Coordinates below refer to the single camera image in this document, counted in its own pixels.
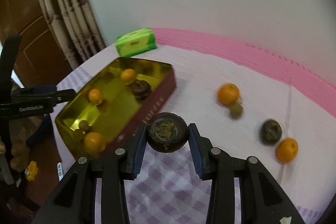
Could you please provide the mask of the person's left hand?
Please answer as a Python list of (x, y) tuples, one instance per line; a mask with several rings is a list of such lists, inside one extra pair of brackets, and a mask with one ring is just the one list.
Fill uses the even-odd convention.
[(29, 165), (30, 149), (25, 141), (17, 140), (12, 143), (11, 154), (13, 158), (10, 166), (17, 172), (23, 172)]

